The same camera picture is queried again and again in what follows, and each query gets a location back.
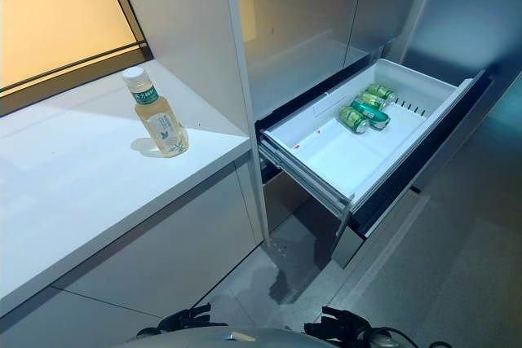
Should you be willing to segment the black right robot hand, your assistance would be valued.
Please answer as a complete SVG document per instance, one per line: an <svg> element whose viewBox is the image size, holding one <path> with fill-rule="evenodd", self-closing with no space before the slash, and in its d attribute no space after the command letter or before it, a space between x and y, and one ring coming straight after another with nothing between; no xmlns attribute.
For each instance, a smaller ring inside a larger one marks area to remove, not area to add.
<svg viewBox="0 0 522 348"><path fill-rule="evenodd" d="M338 340L342 343L360 341L364 333L371 329L367 319L350 311L329 306L321 308L319 323L305 323L304 332L321 340Z"/></svg>

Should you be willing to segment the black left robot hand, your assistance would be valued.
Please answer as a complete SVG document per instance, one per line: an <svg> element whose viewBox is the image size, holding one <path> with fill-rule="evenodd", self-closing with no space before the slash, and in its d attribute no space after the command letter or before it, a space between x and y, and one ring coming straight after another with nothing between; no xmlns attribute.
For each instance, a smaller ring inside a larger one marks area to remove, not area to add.
<svg viewBox="0 0 522 348"><path fill-rule="evenodd" d="M164 318L157 326L160 331L174 332L187 328L224 326L226 324L210 321L211 304L181 310Z"/></svg>

